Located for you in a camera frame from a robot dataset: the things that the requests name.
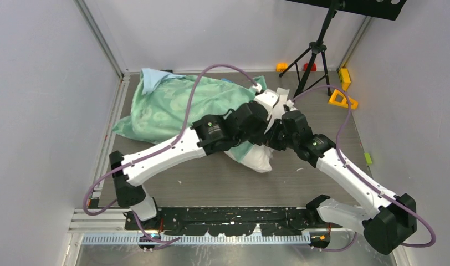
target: tripod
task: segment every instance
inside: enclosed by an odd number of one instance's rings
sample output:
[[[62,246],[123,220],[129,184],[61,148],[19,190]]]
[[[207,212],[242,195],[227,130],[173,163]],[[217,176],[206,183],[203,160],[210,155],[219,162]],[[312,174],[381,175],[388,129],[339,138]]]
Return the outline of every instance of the tripod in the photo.
[[[303,52],[297,59],[295,59],[282,73],[279,74],[279,77],[282,77],[293,65],[295,65],[297,69],[297,78],[299,80],[299,85],[297,87],[297,91],[294,94],[294,97],[299,95],[300,93],[310,89],[311,87],[315,86],[318,82],[322,81],[323,79],[326,79],[326,84],[329,85],[329,76],[328,76],[328,67],[326,64],[326,46],[323,44],[323,38],[325,37],[326,30],[329,27],[329,24],[331,23],[332,18],[336,14],[337,10],[343,6],[343,2],[340,0],[331,0],[331,5],[328,8],[328,13],[326,14],[325,21],[323,22],[323,26],[321,28],[320,35],[318,36],[318,40],[316,42],[311,42],[310,47]],[[308,67],[305,69],[305,72],[303,73],[303,77],[300,80],[300,74],[298,70],[297,62],[308,52],[311,51],[311,58],[310,62],[308,62]],[[316,56],[321,53],[321,57],[323,59],[323,69],[325,71],[325,75],[322,76],[319,80],[317,80],[315,83],[311,84],[308,88],[305,89],[305,84],[308,81],[308,77],[310,76],[311,67],[315,63]],[[328,96],[331,96],[331,89],[328,88]]]

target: green object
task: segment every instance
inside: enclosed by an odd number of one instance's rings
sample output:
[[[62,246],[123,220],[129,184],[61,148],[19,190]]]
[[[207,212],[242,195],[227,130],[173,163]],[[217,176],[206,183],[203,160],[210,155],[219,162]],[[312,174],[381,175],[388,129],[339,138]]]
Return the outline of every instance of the green object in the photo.
[[[166,79],[150,94],[142,95],[144,78],[132,100],[130,116],[122,118],[112,129],[116,134],[133,140],[161,143],[176,136],[186,115],[186,105],[197,76]],[[254,80],[266,89],[264,77]],[[236,109],[254,99],[255,92],[238,84],[203,77],[192,98],[188,126],[204,115],[223,115],[230,108]],[[246,141],[230,149],[233,157],[241,162],[253,145]]]
[[[368,152],[364,152],[364,157],[367,165],[372,165],[372,158],[370,157],[370,154]]]

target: yellow block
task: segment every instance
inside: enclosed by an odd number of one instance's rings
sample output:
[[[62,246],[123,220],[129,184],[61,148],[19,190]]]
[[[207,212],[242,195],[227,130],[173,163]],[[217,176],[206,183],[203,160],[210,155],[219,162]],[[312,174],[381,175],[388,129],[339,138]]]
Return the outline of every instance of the yellow block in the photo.
[[[288,67],[289,65],[287,63],[279,63],[277,64],[277,66],[275,67],[275,71],[277,72],[284,72],[284,70]]]
[[[341,96],[342,97],[342,101],[336,101],[336,97],[337,96]],[[349,100],[351,100],[351,109],[356,109],[357,106],[359,105],[359,103],[356,100],[354,100],[353,98],[351,98],[351,97],[349,97]],[[334,90],[333,91],[333,94],[331,95],[331,98],[329,99],[328,103],[332,104],[332,105],[339,106],[339,107],[349,108],[349,104],[347,104],[346,97],[344,97],[344,94],[342,94],[338,90]]]
[[[347,68],[341,68],[339,70],[339,80],[341,80],[342,89],[346,91],[349,85],[351,85],[351,77],[349,77]]]

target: yellow triangle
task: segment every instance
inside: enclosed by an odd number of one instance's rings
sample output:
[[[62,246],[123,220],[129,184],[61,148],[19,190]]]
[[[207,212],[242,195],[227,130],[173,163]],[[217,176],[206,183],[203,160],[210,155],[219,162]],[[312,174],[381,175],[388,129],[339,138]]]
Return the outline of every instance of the yellow triangle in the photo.
[[[336,97],[337,96],[341,96],[342,97],[342,101],[336,101]],[[354,100],[351,97],[349,97],[349,99],[351,100],[351,109],[356,109],[357,106],[359,105],[359,102],[357,102],[356,100]],[[346,97],[344,96],[344,94],[342,94],[338,90],[334,90],[333,91],[333,94],[331,95],[331,98],[329,99],[328,103],[332,104],[332,105],[339,106],[339,107],[349,108],[349,105],[347,104]]]

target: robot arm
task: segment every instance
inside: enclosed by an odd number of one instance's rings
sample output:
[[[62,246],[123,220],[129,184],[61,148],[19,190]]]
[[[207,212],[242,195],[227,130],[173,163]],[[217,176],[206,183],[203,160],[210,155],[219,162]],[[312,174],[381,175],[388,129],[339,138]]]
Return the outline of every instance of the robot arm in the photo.
[[[278,102],[279,94],[267,90],[259,93],[253,101],[242,104],[236,111],[229,110],[225,115],[206,115],[195,121],[173,146],[171,143],[178,136],[134,154],[123,155],[118,151],[111,153],[109,159],[112,167],[131,164],[113,174],[119,206],[131,208],[142,221],[154,218],[157,208],[154,199],[143,186],[144,182],[179,163],[227,151],[243,141],[264,135],[268,125],[274,121],[272,111]],[[134,163],[137,159],[168,146],[171,148]]]
[[[167,151],[115,173],[113,178],[119,206],[130,207],[142,221],[154,218],[157,208],[143,186],[145,181],[181,162],[218,151],[227,151],[248,140],[279,151],[294,150],[300,159],[335,180],[362,207],[342,204],[329,196],[321,195],[306,205],[315,220],[336,223],[363,234],[371,246],[382,254],[389,254],[416,231],[416,221],[412,217],[377,195],[345,167],[338,157],[334,142],[324,135],[313,134],[300,111],[282,103],[276,105],[278,102],[277,93],[266,91],[257,95],[253,101],[241,105],[236,111],[223,116],[206,115],[186,129],[178,142]],[[285,113],[281,117],[273,117],[274,108],[284,108]],[[114,168],[132,163],[138,158],[170,146],[174,139],[135,154],[122,155],[113,152],[110,155],[111,166]],[[384,194],[416,211],[416,204],[409,195],[398,197],[371,179],[346,157],[344,159]]]

